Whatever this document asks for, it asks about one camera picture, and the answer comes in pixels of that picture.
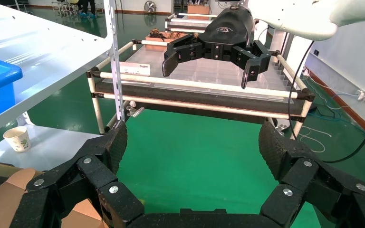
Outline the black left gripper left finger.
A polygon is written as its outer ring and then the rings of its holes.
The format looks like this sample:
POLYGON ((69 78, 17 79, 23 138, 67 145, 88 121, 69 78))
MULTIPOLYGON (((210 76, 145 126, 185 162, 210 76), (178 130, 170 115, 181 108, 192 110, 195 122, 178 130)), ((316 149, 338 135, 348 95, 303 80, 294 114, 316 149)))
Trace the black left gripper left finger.
POLYGON ((88 200, 109 227, 130 227, 144 206, 116 175, 126 146, 126 124, 117 121, 69 161, 32 179, 26 187, 26 226, 58 228, 75 205, 88 200))

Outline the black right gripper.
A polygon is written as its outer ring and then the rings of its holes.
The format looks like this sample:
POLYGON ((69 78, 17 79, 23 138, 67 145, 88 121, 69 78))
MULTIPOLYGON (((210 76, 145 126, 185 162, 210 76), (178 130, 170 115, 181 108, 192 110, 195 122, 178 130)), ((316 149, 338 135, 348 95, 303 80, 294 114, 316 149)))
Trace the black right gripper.
POLYGON ((241 88, 268 70, 270 51, 259 41, 250 41, 254 21, 244 6, 224 9, 198 37, 189 33, 167 44, 162 63, 169 77, 179 63, 199 58, 230 61, 243 70, 241 88))

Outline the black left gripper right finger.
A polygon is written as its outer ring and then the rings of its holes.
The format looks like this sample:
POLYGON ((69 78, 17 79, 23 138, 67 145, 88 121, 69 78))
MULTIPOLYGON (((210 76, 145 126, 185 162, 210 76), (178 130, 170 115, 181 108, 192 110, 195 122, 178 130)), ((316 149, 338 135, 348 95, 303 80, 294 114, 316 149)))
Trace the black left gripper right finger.
POLYGON ((262 216, 289 228, 309 203, 337 228, 365 228, 365 182, 282 136, 269 121, 259 132, 259 152, 279 183, 261 206, 262 216))

